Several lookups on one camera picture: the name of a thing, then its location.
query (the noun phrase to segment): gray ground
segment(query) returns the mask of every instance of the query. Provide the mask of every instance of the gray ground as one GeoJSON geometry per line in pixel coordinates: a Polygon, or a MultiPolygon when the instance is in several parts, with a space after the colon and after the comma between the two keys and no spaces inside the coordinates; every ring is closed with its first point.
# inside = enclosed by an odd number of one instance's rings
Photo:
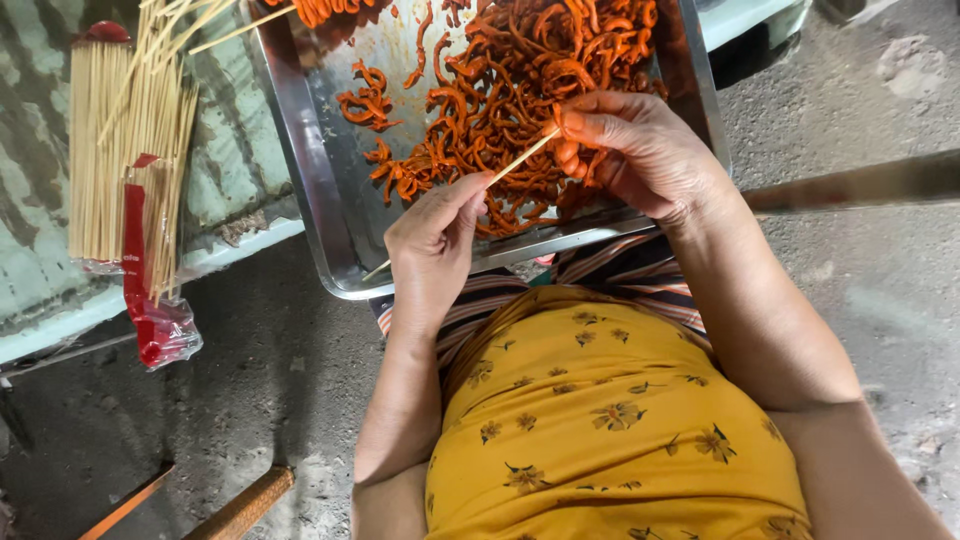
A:
{"type": "MultiPolygon", "coordinates": [[[[737,182],[960,147],[958,24],[953,0],[903,0],[842,30],[813,13],[791,59],[721,93],[737,182]],[[917,35],[929,38],[897,41],[917,35]]],[[[956,215],[877,209],[763,223],[847,345],[900,463],[955,533],[956,215]]],[[[189,362],[144,373],[128,344],[14,380],[36,450],[11,449],[0,486],[24,537],[79,536],[163,459],[177,463],[169,484],[106,538],[180,538],[274,459],[297,467],[297,487],[247,537],[348,535],[351,446],[382,351],[366,304],[323,291],[302,236],[185,295],[206,341],[189,362]]]]}

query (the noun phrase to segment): metal tray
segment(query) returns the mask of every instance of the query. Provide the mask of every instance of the metal tray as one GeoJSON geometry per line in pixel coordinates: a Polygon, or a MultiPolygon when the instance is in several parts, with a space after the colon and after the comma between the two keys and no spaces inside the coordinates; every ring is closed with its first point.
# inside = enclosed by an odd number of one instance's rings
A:
{"type": "MultiPolygon", "coordinates": [[[[693,0],[659,0],[660,21],[654,28],[656,62],[670,88],[669,106],[713,150],[724,166],[730,154],[723,135],[707,51],[693,0]]],[[[423,0],[394,0],[399,17],[387,8],[350,28],[306,32],[298,20],[284,17],[257,27],[252,36],[253,66],[258,72],[274,115],[290,177],[300,203],[307,239],[321,281],[336,296],[361,300],[391,294],[392,277],[385,272],[368,282],[362,278],[387,258],[383,233],[403,212],[395,195],[383,204],[382,187],[367,179],[372,166],[362,152],[375,148],[375,134],[348,123],[334,99],[356,89],[350,65],[363,58],[387,75],[394,100],[392,118],[404,120],[382,135],[395,156],[405,157],[421,141],[436,113],[424,115],[423,98],[436,85],[431,65],[433,44],[449,30],[453,45],[443,54],[465,47],[464,26],[448,29],[446,12],[434,0],[435,20],[423,39],[427,68],[410,90],[404,81],[416,66],[415,17],[424,17],[423,0]],[[355,45],[346,43],[355,38],[355,45]]],[[[464,19],[469,20],[472,12],[464,19]]],[[[594,209],[554,227],[528,230],[509,238],[475,242],[471,272],[575,248],[623,233],[653,227],[653,222],[622,206],[594,209]]]]}

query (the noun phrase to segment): red plastic packaging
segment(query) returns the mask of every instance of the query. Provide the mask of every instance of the red plastic packaging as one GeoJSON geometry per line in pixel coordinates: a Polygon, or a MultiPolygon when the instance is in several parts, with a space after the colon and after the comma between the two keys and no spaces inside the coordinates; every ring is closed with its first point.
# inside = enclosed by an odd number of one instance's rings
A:
{"type": "MultiPolygon", "coordinates": [[[[134,168],[149,166],[156,156],[141,155],[134,168]]],[[[186,360],[199,351],[204,341],[193,320],[193,310],[177,296],[150,300],[144,284],[143,205],[141,185],[125,184],[126,217],[123,295],[127,313],[136,325],[140,361],[150,370],[177,360],[186,360]]]]}

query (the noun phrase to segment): plastic bag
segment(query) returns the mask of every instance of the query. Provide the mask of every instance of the plastic bag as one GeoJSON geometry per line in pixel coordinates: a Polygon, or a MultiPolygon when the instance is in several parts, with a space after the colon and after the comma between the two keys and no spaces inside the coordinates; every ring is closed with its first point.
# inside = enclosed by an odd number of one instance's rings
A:
{"type": "MultiPolygon", "coordinates": [[[[127,313],[136,325],[140,361],[150,370],[186,360],[204,345],[193,310],[180,298],[173,282],[176,262],[157,255],[163,250],[173,254],[171,257],[176,255],[176,234],[168,227],[176,215],[170,215],[164,202],[157,200],[164,192],[156,184],[170,177],[167,173],[172,166],[156,156],[141,155],[124,185],[123,294],[127,313]],[[148,251],[147,245],[154,249],[148,251]]],[[[172,213],[177,202],[172,203],[172,213]]]]}

